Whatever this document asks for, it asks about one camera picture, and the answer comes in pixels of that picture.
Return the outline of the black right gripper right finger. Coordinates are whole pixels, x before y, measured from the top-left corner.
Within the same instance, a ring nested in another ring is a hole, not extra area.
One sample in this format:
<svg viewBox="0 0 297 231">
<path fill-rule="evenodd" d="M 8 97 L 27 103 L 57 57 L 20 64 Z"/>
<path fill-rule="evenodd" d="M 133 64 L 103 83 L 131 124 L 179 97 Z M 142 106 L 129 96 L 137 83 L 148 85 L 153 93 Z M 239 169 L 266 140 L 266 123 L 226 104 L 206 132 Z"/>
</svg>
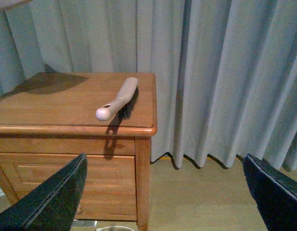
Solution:
<svg viewBox="0 0 297 231">
<path fill-rule="evenodd" d="M 243 170 L 267 230 L 297 231 L 297 182 L 251 154 Z"/>
</svg>

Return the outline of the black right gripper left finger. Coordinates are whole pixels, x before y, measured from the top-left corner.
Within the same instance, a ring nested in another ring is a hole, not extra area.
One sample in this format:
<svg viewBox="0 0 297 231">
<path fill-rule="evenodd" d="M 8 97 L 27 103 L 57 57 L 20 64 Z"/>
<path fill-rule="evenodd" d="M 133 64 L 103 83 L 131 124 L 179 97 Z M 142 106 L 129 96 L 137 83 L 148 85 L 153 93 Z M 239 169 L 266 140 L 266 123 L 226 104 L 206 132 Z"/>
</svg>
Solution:
<svg viewBox="0 0 297 231">
<path fill-rule="evenodd" d="M 80 154 L 0 213 L 0 231 L 69 231 L 84 191 L 87 156 Z"/>
</svg>

